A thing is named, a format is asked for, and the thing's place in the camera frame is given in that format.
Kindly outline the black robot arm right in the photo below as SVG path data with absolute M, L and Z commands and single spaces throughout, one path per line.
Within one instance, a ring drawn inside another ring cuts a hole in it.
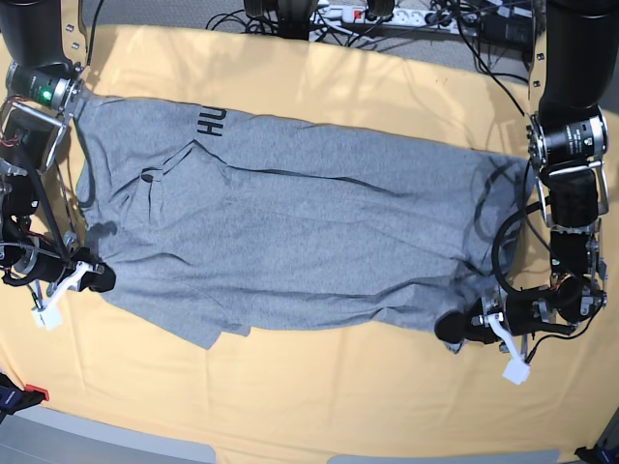
M 1 37 L 11 63 L 1 105 L 1 269 L 12 287 L 36 280 L 57 290 L 104 293 L 115 274 L 62 234 L 44 190 L 83 89 L 94 36 L 79 1 L 4 1 Z

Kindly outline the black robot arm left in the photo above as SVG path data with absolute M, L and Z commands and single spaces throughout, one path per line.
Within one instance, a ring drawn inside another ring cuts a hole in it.
M 512 336 L 540 333 L 573 339 L 577 326 L 606 304 L 599 235 L 601 217 L 609 210 L 604 174 L 608 129 L 599 102 L 618 51 L 618 4 L 534 1 L 531 10 L 529 161 L 524 179 L 534 182 L 539 200 L 508 217 L 493 240 L 496 293 L 436 322 L 436 336 L 450 344 L 501 341 L 492 320 Z M 550 239 L 543 243 L 550 283 L 516 289 L 501 268 L 500 250 L 507 232 L 536 211 L 550 230 Z

